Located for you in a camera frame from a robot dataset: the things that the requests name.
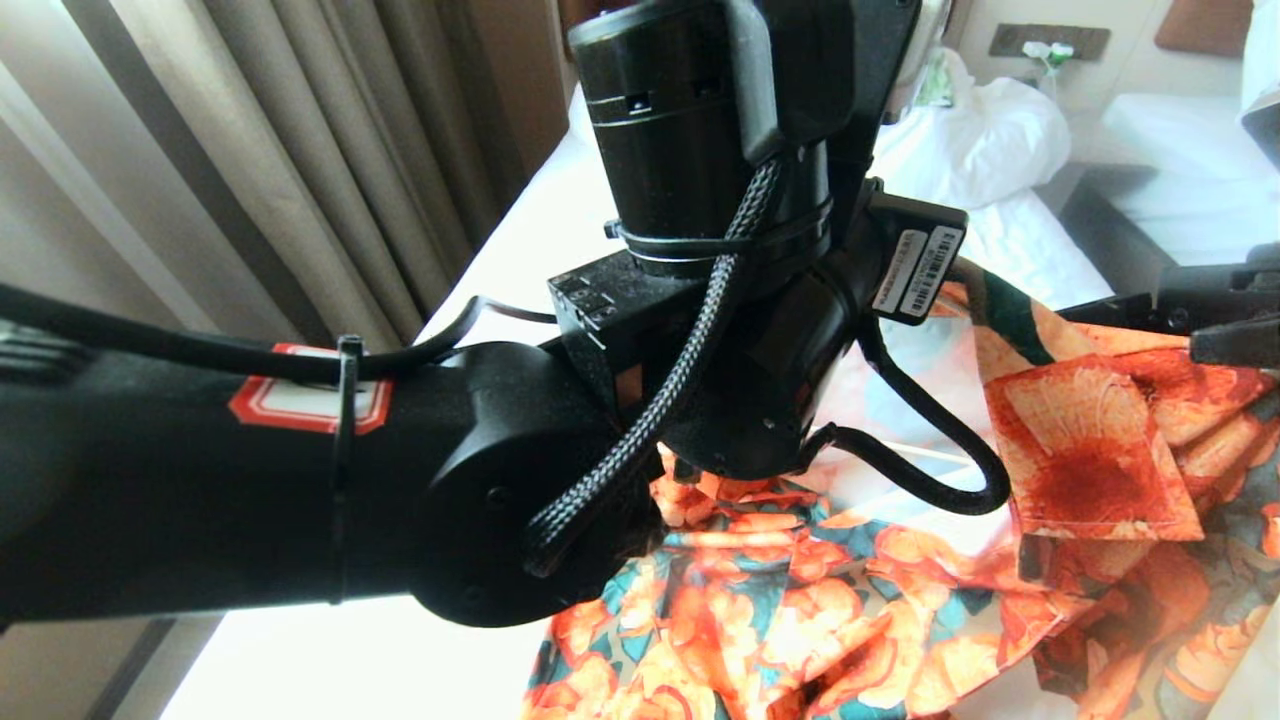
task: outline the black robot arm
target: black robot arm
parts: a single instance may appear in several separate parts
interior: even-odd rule
[[[987,492],[948,495],[854,430],[805,442],[855,341],[897,377],[877,318],[922,322],[964,236],[964,213],[865,178],[899,68],[937,35],[920,9],[671,0],[576,28],[628,249],[549,282],[544,347],[457,350],[480,302],[421,346],[316,357],[0,287],[0,623],[399,592],[529,621],[660,532],[657,439],[740,478],[833,442],[995,510],[998,459],[919,388]]]

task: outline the wall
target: wall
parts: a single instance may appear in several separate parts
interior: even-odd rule
[[[1172,0],[973,0],[960,55],[979,82],[1025,76],[1032,60],[991,58],[987,50],[1000,23],[1106,27],[1111,40],[1100,61],[1069,63],[1059,78],[1059,104],[1073,129],[1087,135],[1121,92],[1231,95],[1239,91],[1240,63],[1171,53],[1155,45]]]
[[[559,42],[556,0],[467,0],[532,177],[568,129],[566,87],[572,69]]]

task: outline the white wall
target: white wall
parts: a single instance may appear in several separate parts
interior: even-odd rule
[[[1019,77],[1034,69],[1024,58],[991,58],[1000,23],[1105,27],[1111,40],[1100,61],[1069,63],[1059,79],[1059,104],[1078,135],[1087,131],[1121,92],[1233,95],[1240,63],[1170,53],[1155,37],[1172,0],[973,0],[959,42],[960,55],[979,82]]]

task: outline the brown headboard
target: brown headboard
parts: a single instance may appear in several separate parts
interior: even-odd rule
[[[1240,58],[1253,0],[1174,0],[1156,33],[1164,50]]]

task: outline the black cable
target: black cable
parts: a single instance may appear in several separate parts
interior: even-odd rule
[[[818,451],[828,445],[835,445],[845,452],[861,457],[868,465],[893,480],[893,483],[906,492],[950,512],[986,515],[1002,506],[1009,500],[1009,471],[1005,469],[1005,464],[1001,462],[1000,456],[991,450],[978,433],[948,413],[932,395],[916,384],[910,375],[893,363],[893,359],[888,355],[888,350],[884,347],[884,338],[879,332],[879,320],[874,315],[865,318],[859,325],[858,343],[872,369],[879,373],[884,378],[884,382],[913,410],[919,413],[934,428],[942,430],[942,434],[951,438],[973,459],[987,479],[987,487],[980,491],[964,491],[940,483],[874,437],[854,428],[842,428],[835,423],[823,427],[805,441],[800,448],[796,470],[803,471],[813,462]]]
[[[767,160],[756,168],[724,233],[726,240],[744,240],[756,234],[773,200],[780,172],[778,159]],[[525,528],[525,571],[545,578],[559,566],[564,551],[614,493],[616,484],[631,478],[644,451],[657,442],[667,419],[689,398],[709,351],[724,329],[746,261],[737,254],[716,258],[707,282],[707,296],[689,340],[644,413],[590,473],[529,521]]]
[[[462,313],[434,337],[404,350],[362,359],[361,377],[385,378],[435,361],[462,341],[484,310],[534,323],[556,323],[554,315],[512,307],[497,300],[476,296],[468,300]],[[170,332],[3,283],[0,283],[0,318],[88,347],[146,355],[209,370],[324,384],[335,384],[339,377],[335,359],[287,355],[234,338]]]

